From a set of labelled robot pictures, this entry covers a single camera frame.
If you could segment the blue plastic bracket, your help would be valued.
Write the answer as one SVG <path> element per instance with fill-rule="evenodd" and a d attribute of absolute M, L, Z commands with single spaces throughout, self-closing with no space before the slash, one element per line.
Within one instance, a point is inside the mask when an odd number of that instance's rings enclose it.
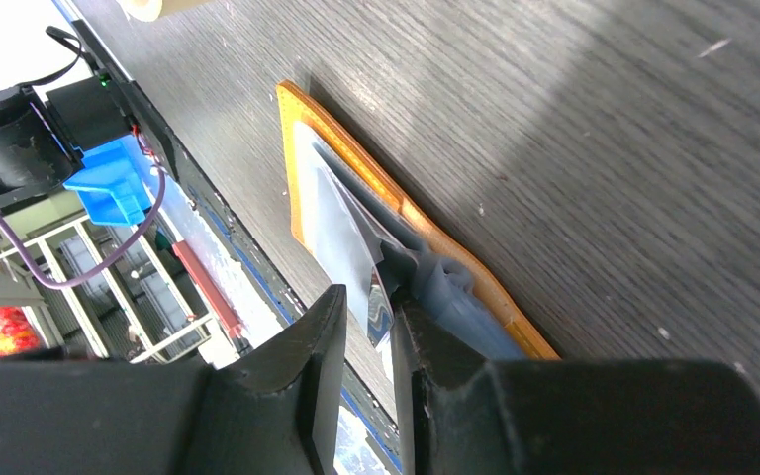
<path fill-rule="evenodd" d="M 122 136 L 84 153 L 83 168 L 63 182 L 78 196 L 89 220 L 102 227 L 146 226 L 159 192 L 170 182 L 132 135 Z"/>

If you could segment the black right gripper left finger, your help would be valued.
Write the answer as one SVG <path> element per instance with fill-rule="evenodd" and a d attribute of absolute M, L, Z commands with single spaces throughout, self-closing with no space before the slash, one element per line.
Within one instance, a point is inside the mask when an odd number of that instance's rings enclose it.
<path fill-rule="evenodd" d="M 331 474 L 347 325 L 329 287 L 234 363 L 0 358 L 0 474 Z"/>

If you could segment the red patterned object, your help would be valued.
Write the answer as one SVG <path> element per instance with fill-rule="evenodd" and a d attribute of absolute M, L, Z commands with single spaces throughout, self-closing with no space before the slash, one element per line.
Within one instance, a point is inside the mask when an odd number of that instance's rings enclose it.
<path fill-rule="evenodd" d="M 0 357 L 42 346 L 42 340 L 21 308 L 0 307 Z"/>

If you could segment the orange leather card holder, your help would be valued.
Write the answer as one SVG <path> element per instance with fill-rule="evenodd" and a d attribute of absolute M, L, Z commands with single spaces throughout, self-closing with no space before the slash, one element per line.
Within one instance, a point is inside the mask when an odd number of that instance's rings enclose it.
<path fill-rule="evenodd" d="M 557 358 L 496 276 L 443 231 L 333 115 L 276 88 L 294 238 L 348 292 L 358 328 L 390 348 L 392 297 L 412 296 L 481 354 Z"/>

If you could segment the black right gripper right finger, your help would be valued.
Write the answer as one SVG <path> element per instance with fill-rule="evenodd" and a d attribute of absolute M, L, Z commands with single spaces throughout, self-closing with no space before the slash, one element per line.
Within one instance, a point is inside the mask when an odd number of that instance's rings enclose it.
<path fill-rule="evenodd" d="M 493 360 L 392 306 L 408 474 L 760 474 L 760 400 L 724 364 Z"/>

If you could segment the beige oval card tray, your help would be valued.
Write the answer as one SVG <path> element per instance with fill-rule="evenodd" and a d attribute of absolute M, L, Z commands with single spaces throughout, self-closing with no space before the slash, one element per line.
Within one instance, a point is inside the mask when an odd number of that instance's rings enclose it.
<path fill-rule="evenodd" d="M 119 0 L 128 17 L 150 23 L 176 13 L 194 9 L 209 0 Z"/>

